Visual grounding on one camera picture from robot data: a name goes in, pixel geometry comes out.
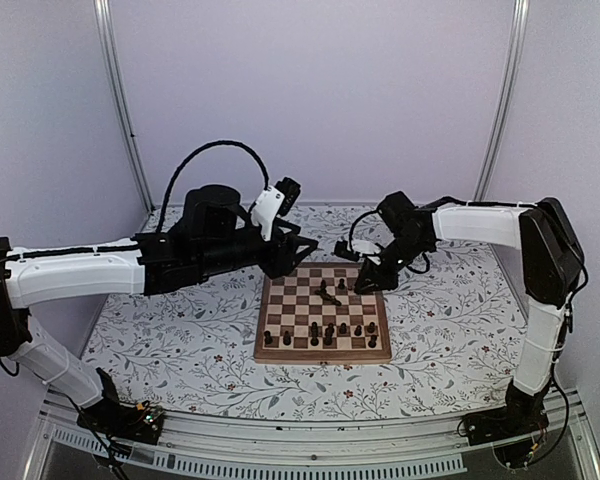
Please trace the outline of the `wooden chess board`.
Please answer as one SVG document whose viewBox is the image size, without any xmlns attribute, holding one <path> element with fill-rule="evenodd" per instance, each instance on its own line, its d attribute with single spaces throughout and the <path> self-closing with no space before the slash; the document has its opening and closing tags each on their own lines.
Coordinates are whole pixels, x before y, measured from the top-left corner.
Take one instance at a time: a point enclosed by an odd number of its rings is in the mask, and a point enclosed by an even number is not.
<svg viewBox="0 0 600 480">
<path fill-rule="evenodd" d="M 254 360 L 259 364 L 288 365 L 360 365 L 387 364 L 392 359 L 388 316 L 381 293 L 356 294 L 353 291 L 359 266 L 352 263 L 304 263 L 287 276 L 265 279 L 257 333 Z M 338 291 L 341 278 L 347 289 Z M 342 302 L 335 306 L 315 294 L 320 290 L 321 280 L 326 280 L 327 292 Z M 318 324 L 319 345 L 312 346 L 310 327 Z M 377 346 L 370 348 L 367 326 L 377 326 Z M 322 343 L 327 326 L 333 323 L 333 342 Z M 339 327 L 346 323 L 346 335 L 339 334 Z M 363 334 L 354 335 L 358 325 Z M 270 331 L 273 343 L 264 343 L 264 332 Z M 289 331 L 292 344 L 284 346 L 283 334 Z"/>
</svg>

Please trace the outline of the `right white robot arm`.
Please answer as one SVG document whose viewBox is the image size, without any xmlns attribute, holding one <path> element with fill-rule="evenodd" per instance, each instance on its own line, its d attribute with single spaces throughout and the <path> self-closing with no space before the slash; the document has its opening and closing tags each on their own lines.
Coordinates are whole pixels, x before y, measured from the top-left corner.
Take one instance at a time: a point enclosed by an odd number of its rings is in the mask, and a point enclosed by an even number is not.
<svg viewBox="0 0 600 480">
<path fill-rule="evenodd" d="M 464 202 L 443 197 L 417 206 L 401 191 L 377 206 L 393 239 L 385 247 L 349 239 L 348 251 L 362 266 L 358 294 L 394 290 L 401 270 L 435 251 L 440 241 L 467 241 L 513 248 L 522 257 L 528 296 L 528 327 L 513 391 L 527 397 L 550 383 L 552 368 L 573 330 L 573 300 L 587 285 L 584 252 L 560 203 Z"/>
</svg>

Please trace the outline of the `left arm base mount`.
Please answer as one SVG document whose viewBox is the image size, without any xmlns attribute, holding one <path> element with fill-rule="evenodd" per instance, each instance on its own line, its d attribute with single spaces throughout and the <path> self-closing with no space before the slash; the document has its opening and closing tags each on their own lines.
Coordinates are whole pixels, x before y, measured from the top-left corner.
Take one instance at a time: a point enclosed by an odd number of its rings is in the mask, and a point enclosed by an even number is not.
<svg viewBox="0 0 600 480">
<path fill-rule="evenodd" d="M 102 368 L 97 368 L 96 373 L 103 386 L 102 398 L 81 409 L 77 425 L 109 437 L 157 445 L 165 410 L 149 400 L 134 405 L 121 403 L 111 376 Z"/>
</svg>

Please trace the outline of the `brown chess piece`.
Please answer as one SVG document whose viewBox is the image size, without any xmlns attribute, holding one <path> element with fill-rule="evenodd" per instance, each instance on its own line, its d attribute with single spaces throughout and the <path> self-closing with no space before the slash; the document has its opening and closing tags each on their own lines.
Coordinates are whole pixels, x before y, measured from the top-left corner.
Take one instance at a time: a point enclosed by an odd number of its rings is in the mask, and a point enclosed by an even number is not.
<svg viewBox="0 0 600 480">
<path fill-rule="evenodd" d="M 316 290 L 315 294 L 318 295 L 322 300 L 335 306 L 341 306 L 342 302 L 335 296 L 330 295 L 326 290 Z"/>
</svg>

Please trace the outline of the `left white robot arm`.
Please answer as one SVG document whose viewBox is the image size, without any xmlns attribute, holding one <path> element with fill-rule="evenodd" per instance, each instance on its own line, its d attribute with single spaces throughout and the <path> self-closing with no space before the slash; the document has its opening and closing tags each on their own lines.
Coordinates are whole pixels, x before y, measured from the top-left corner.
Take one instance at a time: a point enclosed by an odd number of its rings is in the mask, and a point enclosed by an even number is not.
<svg viewBox="0 0 600 480">
<path fill-rule="evenodd" d="M 14 248 L 0 237 L 0 358 L 70 397 L 106 433 L 121 433 L 129 415 L 111 377 L 51 337 L 31 306 L 113 293 L 167 294 L 248 266 L 271 279 L 285 276 L 318 246 L 284 219 L 298 195 L 298 186 L 284 179 L 245 209 L 237 190 L 212 184 L 187 193 L 182 216 L 168 231 L 46 250 Z"/>
</svg>

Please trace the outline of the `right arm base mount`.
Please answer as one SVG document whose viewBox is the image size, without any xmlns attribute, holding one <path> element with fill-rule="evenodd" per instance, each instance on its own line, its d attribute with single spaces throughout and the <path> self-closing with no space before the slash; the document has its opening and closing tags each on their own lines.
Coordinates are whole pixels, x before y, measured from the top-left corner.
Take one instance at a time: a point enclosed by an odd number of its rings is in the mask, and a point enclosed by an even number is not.
<svg viewBox="0 0 600 480">
<path fill-rule="evenodd" d="M 545 391 L 528 395 L 510 385 L 505 406 L 464 415 L 457 433 L 468 439 L 471 446 L 523 436 L 494 450 L 496 460 L 509 469 L 529 466 L 541 444 L 546 440 L 549 420 L 544 409 Z"/>
</svg>

